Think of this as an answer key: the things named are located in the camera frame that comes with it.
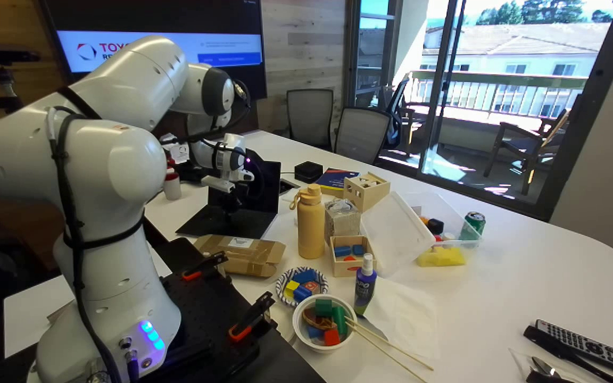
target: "spray bottle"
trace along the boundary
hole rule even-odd
[[[321,187],[310,184],[301,189],[290,204],[290,210],[297,207],[297,244],[299,254],[305,259],[317,259],[323,255],[326,242],[326,207],[321,202]]]
[[[363,255],[363,267],[356,271],[356,290],[354,292],[353,310],[356,315],[363,315],[372,299],[375,290],[375,279],[377,272],[372,269],[372,254]]]

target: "wooden wall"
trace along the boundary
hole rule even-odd
[[[268,98],[258,102],[262,129],[287,128],[285,92],[334,90],[333,128],[342,109],[347,0],[262,0]]]
[[[347,0],[262,0],[268,98],[258,101],[261,129],[287,127],[285,92],[299,88],[334,90],[336,126],[341,111],[346,3]],[[0,0],[0,43],[22,44],[41,53],[38,63],[11,67],[15,91],[25,103],[63,84],[36,0]],[[45,265],[53,267],[51,247],[62,229],[61,216],[55,208],[0,199],[0,215],[3,229],[25,240]]]

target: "white table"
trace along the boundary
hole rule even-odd
[[[408,267],[393,277],[426,291],[436,300],[441,358],[433,361],[435,371],[407,362],[431,383],[521,381],[509,348],[554,360],[521,336],[526,325],[537,318],[613,346],[610,247],[569,230],[263,131],[246,135],[246,145],[265,160],[282,162],[284,172],[291,172],[294,165],[306,160],[322,163],[324,167],[372,171],[391,181],[392,190],[397,192],[436,192],[458,213],[484,213],[487,220],[484,243],[466,266]],[[283,174],[283,178],[294,181],[291,176]],[[205,188],[183,185],[182,191],[178,201],[167,201],[160,195],[146,206],[146,217],[167,240],[177,238],[175,230],[206,204]],[[326,274],[330,293],[353,301],[352,278],[332,277],[332,267],[325,257],[318,260],[299,257],[295,213],[288,209],[288,204],[286,198],[281,199],[279,215],[263,237],[287,245],[279,272],[269,279],[233,276],[236,288],[245,296],[252,296],[270,288],[285,269],[306,265]],[[5,300],[7,356],[39,339],[46,315],[67,301],[65,297],[61,299],[64,294],[61,290],[60,282],[54,279]],[[56,306],[51,308],[48,301]],[[36,315],[34,320],[21,317],[32,310],[19,308],[30,305],[48,312],[30,314]],[[276,303],[272,310],[285,308]],[[417,381],[360,337],[330,355],[313,353],[299,342],[294,346],[327,381]]]

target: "balcony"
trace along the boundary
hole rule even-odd
[[[411,72],[405,97],[415,110],[416,121],[426,119],[434,76],[433,70]],[[507,151],[499,152],[491,176],[483,177],[499,125],[508,122],[537,131],[541,117],[554,118],[565,107],[574,106],[587,78],[454,72],[451,81],[438,139],[438,158],[433,159],[437,175],[510,198],[536,201],[551,160],[537,168],[527,196],[520,193],[520,163]],[[417,171],[419,156],[414,153],[423,150],[428,129],[418,122],[412,131],[408,145],[381,153],[382,167],[408,175]],[[518,137],[506,134],[506,139],[511,138]]]

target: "screen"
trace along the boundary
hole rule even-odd
[[[72,81],[144,36],[180,46],[190,63],[219,67],[243,81],[253,99],[266,97],[259,0],[41,0]]]

